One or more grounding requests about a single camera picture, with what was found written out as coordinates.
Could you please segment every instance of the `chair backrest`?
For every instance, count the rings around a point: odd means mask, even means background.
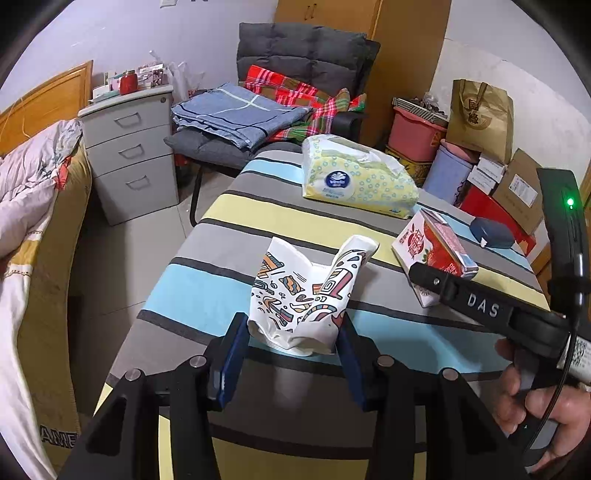
[[[336,95],[363,93],[379,43],[365,34],[298,23],[240,24],[238,79],[251,65],[306,82]]]

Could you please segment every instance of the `white wall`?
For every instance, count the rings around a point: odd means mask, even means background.
[[[452,0],[446,38],[431,85],[449,113],[454,79],[507,90],[515,108],[513,151],[583,180],[591,158],[591,98],[552,40],[511,0]],[[548,242],[535,232],[532,261]]]
[[[95,74],[152,60],[186,61],[202,87],[236,81],[240,22],[270,22],[277,0],[74,0],[31,42],[0,89],[0,111],[52,76],[88,60]],[[94,75],[94,83],[99,76]]]

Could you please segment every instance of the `red plaid blanket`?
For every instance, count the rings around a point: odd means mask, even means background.
[[[365,109],[365,94],[351,101],[349,91],[344,88],[331,97],[312,85],[256,65],[248,70],[243,87],[282,105],[313,107],[312,112],[300,122],[271,136],[268,139],[271,142],[302,142],[312,135],[328,134],[337,112],[362,112]]]

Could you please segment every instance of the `silver bolt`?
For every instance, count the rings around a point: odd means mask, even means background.
[[[131,370],[127,370],[127,372],[125,372],[125,379],[133,382],[134,380],[137,380],[141,374],[141,370],[138,368],[132,368]]]
[[[378,357],[378,365],[384,368],[390,368],[394,365],[394,358],[389,355],[380,355]]]
[[[446,368],[443,371],[443,378],[449,380],[450,382],[455,382],[459,376],[460,374],[453,368]]]
[[[207,363],[207,358],[205,358],[203,355],[194,356],[191,360],[189,360],[189,365],[191,365],[191,367],[193,367],[193,368],[202,367],[206,363]]]

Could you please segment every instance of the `floor tile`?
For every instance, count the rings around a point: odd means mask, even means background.
[[[70,282],[72,294],[83,297],[84,318],[146,301],[185,240],[176,206],[115,226],[104,220],[88,223]]]
[[[144,303],[107,315],[77,320],[72,383],[79,412],[92,415],[117,352]]]
[[[228,177],[215,171],[206,171],[203,174],[201,189],[199,190],[199,201],[197,202],[197,211],[195,218],[197,221],[207,212],[216,198],[219,197],[233,182],[232,177]],[[194,181],[189,187],[185,187],[180,192],[181,203],[178,204],[178,213],[183,223],[185,236],[189,236],[193,226],[189,221],[189,209],[191,208],[191,197],[193,194]]]

